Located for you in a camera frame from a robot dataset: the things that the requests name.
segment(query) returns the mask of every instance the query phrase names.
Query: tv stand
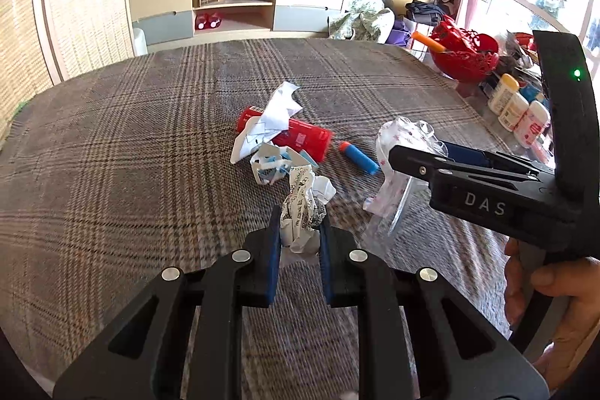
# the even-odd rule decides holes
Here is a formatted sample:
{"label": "tv stand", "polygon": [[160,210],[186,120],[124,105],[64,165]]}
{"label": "tv stand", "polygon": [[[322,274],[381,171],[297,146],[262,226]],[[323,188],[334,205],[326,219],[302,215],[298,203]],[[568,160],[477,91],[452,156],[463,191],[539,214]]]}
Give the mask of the tv stand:
{"label": "tv stand", "polygon": [[[329,19],[350,0],[226,0],[193,7],[192,0],[129,0],[133,27],[146,36],[148,52],[221,41],[325,37]],[[220,27],[196,31],[200,11],[218,12]]]}

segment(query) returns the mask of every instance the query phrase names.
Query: metal screw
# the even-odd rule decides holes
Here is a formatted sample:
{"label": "metal screw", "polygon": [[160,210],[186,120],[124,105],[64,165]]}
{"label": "metal screw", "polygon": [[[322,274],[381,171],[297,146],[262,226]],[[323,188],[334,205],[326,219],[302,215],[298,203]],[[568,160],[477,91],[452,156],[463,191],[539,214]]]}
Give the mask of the metal screw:
{"label": "metal screw", "polygon": [[160,274],[160,276],[163,277],[163,280],[165,280],[167,282],[172,282],[173,280],[176,280],[179,278],[179,270],[177,268],[175,268],[174,266],[172,266],[170,268],[165,268],[163,270],[163,273]]}
{"label": "metal screw", "polygon": [[233,261],[237,261],[238,263],[248,261],[250,259],[250,256],[250,251],[246,251],[245,249],[238,249],[237,251],[234,251],[231,255]]}
{"label": "metal screw", "polygon": [[366,261],[367,258],[368,258],[367,253],[365,253],[362,249],[355,249],[353,251],[350,251],[350,259],[352,261],[362,262],[362,261]]}
{"label": "metal screw", "polygon": [[437,271],[433,268],[423,268],[419,271],[419,276],[426,282],[434,282],[437,280]]}

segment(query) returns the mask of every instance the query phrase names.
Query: white bottle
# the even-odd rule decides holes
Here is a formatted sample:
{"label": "white bottle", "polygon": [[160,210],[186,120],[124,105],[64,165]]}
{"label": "white bottle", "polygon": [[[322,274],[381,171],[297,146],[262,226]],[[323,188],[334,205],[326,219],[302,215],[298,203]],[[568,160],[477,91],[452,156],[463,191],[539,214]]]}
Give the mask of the white bottle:
{"label": "white bottle", "polygon": [[550,124],[548,109],[534,100],[517,124],[513,134],[521,146],[529,148],[548,124]]}
{"label": "white bottle", "polygon": [[512,96],[511,101],[502,111],[498,121],[507,131],[512,131],[517,127],[518,122],[523,117],[523,114],[529,109],[529,103],[520,93]]}
{"label": "white bottle", "polygon": [[519,90],[519,82],[512,75],[505,73],[500,77],[498,85],[491,94],[488,107],[495,115],[500,115],[512,96]]}

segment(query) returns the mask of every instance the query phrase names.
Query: crumpled paper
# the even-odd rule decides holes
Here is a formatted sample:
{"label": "crumpled paper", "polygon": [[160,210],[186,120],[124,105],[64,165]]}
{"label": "crumpled paper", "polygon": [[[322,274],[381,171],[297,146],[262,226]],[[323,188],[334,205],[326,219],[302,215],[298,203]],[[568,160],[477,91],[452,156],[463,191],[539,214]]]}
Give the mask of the crumpled paper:
{"label": "crumpled paper", "polygon": [[293,253],[315,255],[320,247],[319,225],[325,218],[325,205],[335,195],[327,177],[316,177],[311,165],[290,171],[290,193],[283,201],[281,245]]}
{"label": "crumpled paper", "polygon": [[289,129],[291,116],[302,110],[302,106],[292,99],[293,92],[298,88],[290,82],[283,82],[271,95],[262,115],[248,119],[246,127],[233,143],[231,164],[246,158],[261,144]]}
{"label": "crumpled paper", "polygon": [[273,185],[290,174],[294,166],[319,165],[302,150],[300,153],[289,146],[276,146],[271,142],[260,145],[259,150],[250,157],[250,166],[254,179],[259,185]]}

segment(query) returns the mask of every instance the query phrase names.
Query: plaid blanket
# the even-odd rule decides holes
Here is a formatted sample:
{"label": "plaid blanket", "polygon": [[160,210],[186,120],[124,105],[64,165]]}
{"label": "plaid blanket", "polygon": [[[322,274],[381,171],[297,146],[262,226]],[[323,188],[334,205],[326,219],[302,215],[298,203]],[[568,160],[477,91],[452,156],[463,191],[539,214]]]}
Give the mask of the plaid blanket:
{"label": "plaid blanket", "polygon": [[[336,40],[251,40],[163,51],[36,96],[0,152],[0,325],[26,365],[52,380],[163,267],[211,265],[264,227],[288,191],[254,182],[229,156],[235,123],[288,80],[300,118],[374,154],[397,115],[440,139],[502,143],[443,78],[401,48]],[[382,175],[332,149],[332,225],[359,235]],[[431,265],[505,330],[504,238],[429,208],[418,194],[392,256]],[[329,399],[358,387],[353,309],[329,309],[319,269],[281,270],[268,310],[243,319],[247,399]]]}

